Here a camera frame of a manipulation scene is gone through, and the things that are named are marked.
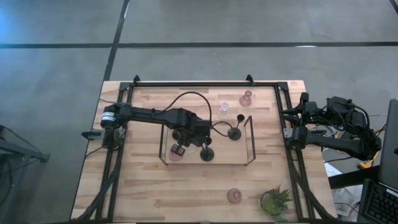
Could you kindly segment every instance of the concrete floor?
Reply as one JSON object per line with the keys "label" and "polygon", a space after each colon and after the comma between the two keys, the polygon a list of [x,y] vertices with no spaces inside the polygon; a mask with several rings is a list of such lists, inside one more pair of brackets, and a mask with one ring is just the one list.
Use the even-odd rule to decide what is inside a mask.
{"label": "concrete floor", "polygon": [[[122,4],[3,0],[0,44],[112,43]],[[397,23],[388,0],[131,0],[120,42],[398,41]],[[27,169],[13,223],[68,220],[109,53],[0,49],[0,123],[51,154]],[[119,49],[110,79],[302,79],[319,106],[337,95],[380,114],[398,97],[397,58],[397,47]]]}

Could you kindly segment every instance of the floor tile line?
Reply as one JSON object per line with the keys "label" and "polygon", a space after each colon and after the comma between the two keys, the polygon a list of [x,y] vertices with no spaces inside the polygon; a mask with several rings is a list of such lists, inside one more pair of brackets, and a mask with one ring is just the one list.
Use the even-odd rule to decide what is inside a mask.
{"label": "floor tile line", "polygon": [[0,44],[0,49],[106,49],[111,43],[84,44]]}
{"label": "floor tile line", "polygon": [[130,0],[124,0],[124,2],[123,2],[122,10],[120,12],[120,17],[119,17],[118,27],[116,28],[116,33],[114,35],[111,52],[109,53],[109,59],[108,59],[108,63],[106,64],[103,81],[109,81],[109,79],[111,78],[113,63],[114,63],[114,59],[116,57],[116,52],[118,51],[118,44],[120,41],[120,36],[122,34],[123,24],[124,24],[124,20],[126,18],[129,3],[130,3]]}
{"label": "floor tile line", "polygon": [[395,47],[398,42],[196,42],[196,43],[120,43],[120,49],[172,49],[223,47]]}
{"label": "floor tile line", "polygon": [[392,5],[392,7],[394,8],[394,10],[396,11],[396,13],[398,14],[398,4],[397,4],[396,0],[390,0],[390,3]]}

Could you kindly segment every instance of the potted plant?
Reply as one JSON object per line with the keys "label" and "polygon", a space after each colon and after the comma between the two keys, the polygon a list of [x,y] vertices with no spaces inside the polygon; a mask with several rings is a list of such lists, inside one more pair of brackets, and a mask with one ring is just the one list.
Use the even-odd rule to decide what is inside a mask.
{"label": "potted plant", "polygon": [[261,196],[261,208],[271,215],[276,222],[287,222],[283,218],[284,212],[287,210],[286,202],[291,201],[289,198],[289,190],[280,191],[280,184],[274,189],[265,192]]}

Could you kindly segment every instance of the clear glass cup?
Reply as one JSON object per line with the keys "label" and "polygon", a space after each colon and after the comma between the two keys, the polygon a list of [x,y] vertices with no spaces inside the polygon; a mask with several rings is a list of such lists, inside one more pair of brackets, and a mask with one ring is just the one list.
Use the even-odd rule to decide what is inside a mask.
{"label": "clear glass cup", "polygon": [[220,109],[218,110],[218,117],[221,119],[227,119],[229,117],[229,104],[222,103]]}

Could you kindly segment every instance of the wooden board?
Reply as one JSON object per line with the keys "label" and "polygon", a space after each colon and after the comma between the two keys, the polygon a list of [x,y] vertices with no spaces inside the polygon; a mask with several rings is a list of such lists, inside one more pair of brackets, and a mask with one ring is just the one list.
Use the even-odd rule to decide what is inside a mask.
{"label": "wooden board", "polygon": [[[118,88],[119,82],[105,82],[101,98],[116,101]],[[253,93],[252,105],[245,108],[240,106],[239,97],[247,88],[135,88],[132,103],[137,107],[163,109],[179,94],[185,91],[197,91],[209,99],[213,122],[219,120],[217,112],[222,102],[229,103],[231,114],[241,113],[246,117],[251,115],[257,159],[247,167],[215,164],[165,166],[158,158],[161,126],[130,122],[126,133],[114,221],[272,222],[272,217],[261,210],[259,199],[265,191],[279,184],[282,189],[291,189],[289,170],[274,89],[271,87],[249,87],[249,89]],[[296,105],[301,92],[305,91],[303,81],[289,81],[289,89],[292,104]],[[99,102],[94,128],[100,128],[101,114],[106,105],[108,103]],[[203,119],[209,117],[207,104],[196,95],[181,97],[174,107],[184,107]],[[231,115],[228,121],[236,122],[236,118]],[[100,144],[101,141],[90,142],[88,153],[98,148]],[[307,147],[303,151],[303,156],[311,190],[320,203],[336,216],[319,148]],[[105,157],[106,151],[103,150],[86,159],[72,218],[78,217],[97,194]],[[243,199],[239,204],[228,202],[226,194],[231,188],[242,191]],[[300,198],[306,213],[302,192]],[[285,217],[288,220],[297,220],[294,203],[289,202],[288,206]]]}

